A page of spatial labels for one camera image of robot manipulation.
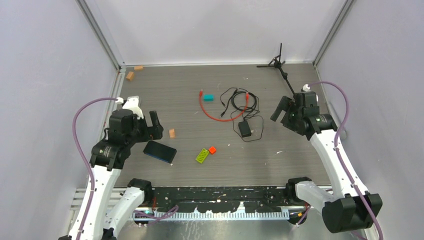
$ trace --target wooden table surface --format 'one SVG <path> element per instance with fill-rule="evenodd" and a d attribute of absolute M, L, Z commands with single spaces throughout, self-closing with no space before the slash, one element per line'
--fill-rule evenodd
<path fill-rule="evenodd" d="M 295 91 L 304 84 L 317 82 L 312 64 L 286 64 L 283 69 Z M 218 122 L 208 118 L 199 105 L 199 91 L 213 94 L 214 101 L 204 107 L 215 117 L 224 110 L 220 95 L 230 87 L 244 88 L 259 97 L 259 110 L 264 119 L 262 139 L 244 142 L 233 131 L 232 122 Z M 321 112 L 326 112 L 319 86 Z M 232 91 L 223 96 L 225 103 Z M 143 153 L 146 143 L 131 149 L 116 187 L 125 187 L 132 178 L 149 180 L 154 187 L 183 186 L 266 186 L 285 185 L 289 178 L 311 178 L 317 185 L 329 185 L 327 173 L 306 137 L 286 129 L 270 117 L 281 97 L 291 96 L 290 89 L 275 68 L 256 68 L 254 65 L 160 66 L 136 71 L 133 81 L 125 81 L 121 97 L 139 96 L 140 106 L 151 125 L 149 111 L 157 111 L 164 127 L 158 142 L 177 149 L 173 164 Z M 244 106 L 242 95 L 236 104 Z M 223 119 L 233 111 L 230 105 Z M 248 120 L 254 131 L 250 139 L 260 136 L 262 120 Z M 169 129 L 176 138 L 170 139 Z M 195 158 L 205 148 L 214 146 L 216 153 L 203 164 Z"/>

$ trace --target smartphone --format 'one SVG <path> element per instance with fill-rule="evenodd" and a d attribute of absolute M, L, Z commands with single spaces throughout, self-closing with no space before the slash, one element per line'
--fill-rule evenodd
<path fill-rule="evenodd" d="M 177 150 L 159 142 L 149 141 L 143 153 L 170 164 L 174 160 Z"/>

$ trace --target power adapter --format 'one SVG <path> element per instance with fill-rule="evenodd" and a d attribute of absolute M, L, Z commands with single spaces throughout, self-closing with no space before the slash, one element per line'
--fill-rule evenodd
<path fill-rule="evenodd" d="M 247 120 L 243 120 L 238 123 L 238 130 L 240 130 L 240 135 L 242 138 L 250 137 L 252 135 L 251 128 Z"/>

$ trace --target black tripod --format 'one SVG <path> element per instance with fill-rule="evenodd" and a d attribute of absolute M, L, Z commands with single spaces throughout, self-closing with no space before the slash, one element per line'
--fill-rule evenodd
<path fill-rule="evenodd" d="M 286 63 L 286 61 L 281 62 L 281 48 L 283 47 L 283 43 L 279 44 L 279 54 L 275 56 L 267 65 L 257 65 L 257 68 L 276 68 L 280 71 L 282 78 L 287 82 L 288 87 L 291 90 L 291 93 L 293 95 L 295 94 L 295 91 L 292 88 L 292 85 L 290 85 L 289 80 L 287 79 L 287 72 L 283 71 L 283 64 Z"/>

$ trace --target red-orange cube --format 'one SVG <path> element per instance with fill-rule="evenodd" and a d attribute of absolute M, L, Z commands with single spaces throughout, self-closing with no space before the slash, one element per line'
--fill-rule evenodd
<path fill-rule="evenodd" d="M 210 148 L 209 148 L 209 152 L 210 152 L 210 154 L 214 154 L 215 152 L 217 151 L 217 149 L 214 147 L 214 146 L 211 146 Z"/>

